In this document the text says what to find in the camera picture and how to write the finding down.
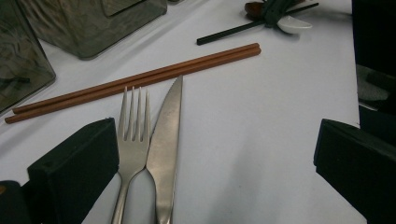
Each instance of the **knife blade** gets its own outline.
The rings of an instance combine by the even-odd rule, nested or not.
[[[148,151],[146,165],[155,183],[158,224],[170,224],[172,218],[182,83],[183,77],[178,77],[165,96]]]

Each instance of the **table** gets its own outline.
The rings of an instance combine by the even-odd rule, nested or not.
[[[255,27],[195,44],[248,23],[246,2],[169,3],[167,14],[90,61],[42,42],[57,80],[26,103],[257,42],[259,56],[184,77],[174,223],[365,223],[313,164],[322,119],[359,126],[350,1],[296,14],[313,24],[300,35]],[[172,83],[148,86],[152,120]],[[118,120],[120,103],[118,94],[10,125],[5,114],[0,179],[23,185],[26,168],[78,129]],[[109,223],[119,184],[116,175],[84,223]],[[154,223],[153,191],[147,171],[133,180],[124,223]]]

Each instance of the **fork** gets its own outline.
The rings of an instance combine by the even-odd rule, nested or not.
[[[119,130],[117,132],[117,142],[119,145],[121,179],[119,196],[113,213],[112,224],[121,224],[125,203],[128,194],[129,184],[134,176],[142,171],[146,166],[149,152],[150,116],[149,116],[149,92],[146,91],[146,107],[144,130],[141,130],[141,88],[139,89],[137,103],[137,118],[134,130],[134,88],[131,93],[131,108],[129,112],[128,126],[126,126],[127,114],[127,88],[124,89],[122,107],[120,113]]]

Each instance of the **brown chopstick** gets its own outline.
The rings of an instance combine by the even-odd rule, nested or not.
[[[95,86],[95,87],[91,87],[91,88],[88,88],[88,89],[85,89],[85,90],[82,90],[82,91],[74,91],[74,92],[71,92],[71,93],[67,93],[65,95],[61,95],[61,96],[57,96],[57,97],[54,97],[54,98],[50,98],[48,100],[40,101],[40,102],[33,103],[33,104],[30,104],[30,105],[23,105],[23,106],[20,106],[20,107],[15,107],[15,108],[12,109],[12,111],[14,112],[14,114],[20,114],[20,113],[23,113],[23,112],[31,111],[33,109],[38,109],[39,107],[42,107],[42,106],[53,105],[53,104],[56,104],[56,103],[59,103],[59,102],[62,102],[62,101],[70,100],[70,99],[79,97],[81,95],[90,94],[90,93],[93,93],[93,92],[96,92],[96,91],[101,91],[101,90],[104,90],[104,89],[107,89],[107,88],[111,88],[111,87],[114,87],[114,86],[124,85],[125,83],[136,81],[136,80],[138,80],[140,78],[156,76],[156,75],[158,75],[160,73],[176,70],[176,69],[179,69],[179,68],[184,67],[184,66],[192,66],[193,64],[196,64],[196,63],[202,63],[202,62],[206,62],[206,61],[211,61],[211,60],[214,60],[216,58],[224,57],[226,55],[230,55],[230,54],[233,54],[233,53],[236,53],[236,52],[240,52],[240,51],[243,51],[243,50],[246,50],[246,49],[255,49],[255,48],[259,48],[259,47],[260,47],[259,44],[255,43],[255,44],[246,45],[246,46],[243,46],[243,47],[240,47],[240,48],[236,48],[236,49],[225,50],[225,51],[222,51],[222,52],[219,52],[219,53],[210,54],[210,55],[207,55],[207,56],[204,56],[204,57],[201,57],[201,58],[197,58],[197,59],[193,59],[193,60],[189,60],[189,61],[186,61],[186,62],[183,62],[183,63],[176,63],[176,64],[165,66],[165,67],[162,67],[162,68],[159,68],[159,69],[151,70],[151,71],[148,71],[148,72],[145,72],[145,73],[141,73],[141,74],[138,74],[138,75],[135,75],[135,76],[132,76],[132,77],[126,77],[126,78],[122,78],[122,79],[115,80],[115,81],[112,81],[112,82],[108,82],[108,83],[105,83],[105,84],[102,84],[102,85],[99,85],[99,86]]]
[[[155,75],[145,76],[138,79],[132,79],[132,81],[121,82],[118,85],[111,85],[107,88],[101,88],[99,91],[91,91],[90,93],[81,94],[78,97],[72,97],[63,101],[58,101],[57,103],[53,103],[50,105],[41,106],[36,109],[29,110],[27,112],[23,112],[20,114],[16,114],[14,116],[8,117],[5,119],[6,123],[14,123],[18,121],[22,121],[25,119],[30,119],[34,117],[38,117],[44,114],[48,114],[54,111],[58,111],[61,109],[65,109],[74,105],[81,105],[84,103],[88,103],[90,101],[94,101],[97,99],[105,98],[110,95],[114,95],[120,92],[123,92],[125,86],[128,89],[131,89],[132,86],[142,87],[147,86],[153,83],[157,83],[160,81],[164,81],[166,79],[187,75],[190,73],[198,72],[207,68],[215,67],[218,65],[222,65],[225,63],[231,63],[238,60],[242,60],[248,57],[252,57],[261,53],[260,46],[258,44],[250,45],[249,48],[239,48],[240,50],[234,51],[232,53],[227,53],[223,56],[214,57],[208,60],[199,60],[198,63],[192,63],[193,60],[188,61],[189,65],[180,66],[174,69],[168,69],[164,72],[156,73]]]

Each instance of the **black object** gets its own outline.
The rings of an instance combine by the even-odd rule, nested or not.
[[[368,223],[396,223],[395,146],[362,129],[324,119],[314,164]]]
[[[352,0],[356,63],[396,77],[396,32],[388,22],[396,20],[394,8],[396,1]]]
[[[277,22],[286,14],[287,8],[292,3],[292,0],[268,0],[264,2],[262,5],[262,19],[259,21],[254,21],[242,26],[235,27],[233,29],[229,29],[223,32],[219,32],[213,35],[208,35],[205,37],[201,37],[197,39],[197,45],[203,45],[215,40],[218,40],[222,37],[233,35],[238,32],[247,30],[249,28],[263,25],[265,24],[266,27],[273,27],[277,24]],[[312,6],[302,7],[299,10],[293,10],[293,12],[305,10],[311,7],[315,7],[317,4],[313,4]]]
[[[79,224],[118,168],[114,119],[91,123],[29,166],[23,187],[0,182],[12,189],[0,193],[0,223]]]

